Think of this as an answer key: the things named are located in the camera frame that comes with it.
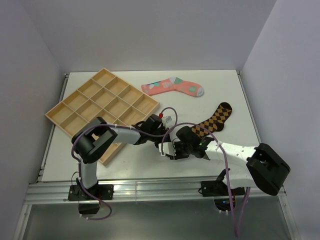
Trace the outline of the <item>brown orange argyle sock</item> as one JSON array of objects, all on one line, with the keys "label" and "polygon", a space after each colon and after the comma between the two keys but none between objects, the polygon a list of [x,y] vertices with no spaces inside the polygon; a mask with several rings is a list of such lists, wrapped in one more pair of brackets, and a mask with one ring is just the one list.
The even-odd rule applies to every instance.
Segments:
[{"label": "brown orange argyle sock", "polygon": [[193,126],[191,130],[200,138],[208,136],[209,132],[220,132],[224,129],[225,122],[231,116],[232,110],[233,109],[229,103],[222,102],[210,118],[198,124],[204,129],[199,126]]}]

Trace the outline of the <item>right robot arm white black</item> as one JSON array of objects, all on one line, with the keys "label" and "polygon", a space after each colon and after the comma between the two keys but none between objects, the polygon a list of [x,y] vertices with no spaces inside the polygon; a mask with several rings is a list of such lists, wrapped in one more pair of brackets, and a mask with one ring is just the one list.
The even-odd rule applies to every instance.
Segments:
[{"label": "right robot arm white black", "polygon": [[217,191],[229,194],[237,188],[259,188],[270,196],[276,196],[291,168],[271,146],[242,146],[215,140],[212,136],[199,137],[188,126],[182,127],[176,136],[178,141],[165,142],[160,149],[168,157],[177,160],[190,155],[199,159],[224,162],[216,183]]}]

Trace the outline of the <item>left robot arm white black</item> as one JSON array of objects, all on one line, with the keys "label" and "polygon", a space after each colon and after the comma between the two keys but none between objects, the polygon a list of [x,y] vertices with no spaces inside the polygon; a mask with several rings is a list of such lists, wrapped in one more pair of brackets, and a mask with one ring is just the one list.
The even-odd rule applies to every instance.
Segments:
[{"label": "left robot arm white black", "polygon": [[162,119],[155,114],[129,126],[108,123],[100,116],[93,119],[71,139],[71,156],[79,164],[79,194],[86,200],[96,197],[97,162],[111,145],[151,141],[157,147],[166,132]]}]

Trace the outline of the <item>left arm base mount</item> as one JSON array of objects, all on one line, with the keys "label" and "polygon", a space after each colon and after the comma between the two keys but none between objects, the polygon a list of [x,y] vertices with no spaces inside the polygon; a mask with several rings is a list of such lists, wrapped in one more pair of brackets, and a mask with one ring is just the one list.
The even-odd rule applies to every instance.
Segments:
[{"label": "left arm base mount", "polygon": [[[113,199],[114,185],[99,184],[99,182],[97,182],[90,188],[84,188],[84,184],[80,182],[80,177],[78,177],[75,182],[76,184],[72,182],[69,187],[67,200],[69,202],[78,202],[80,217],[91,221],[109,218],[113,210],[106,200]],[[108,214],[105,216],[94,216],[102,207],[106,207],[109,210]]]}]

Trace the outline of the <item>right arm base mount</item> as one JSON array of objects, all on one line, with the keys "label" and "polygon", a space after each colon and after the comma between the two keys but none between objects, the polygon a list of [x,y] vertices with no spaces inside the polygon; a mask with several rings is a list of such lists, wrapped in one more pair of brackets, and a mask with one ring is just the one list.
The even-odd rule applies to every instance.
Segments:
[{"label": "right arm base mount", "polygon": [[223,182],[226,176],[226,170],[224,169],[216,178],[216,180],[206,180],[200,183],[198,193],[203,197],[223,197],[214,199],[214,204],[219,211],[230,211],[231,201],[229,199],[229,193],[227,185]]}]

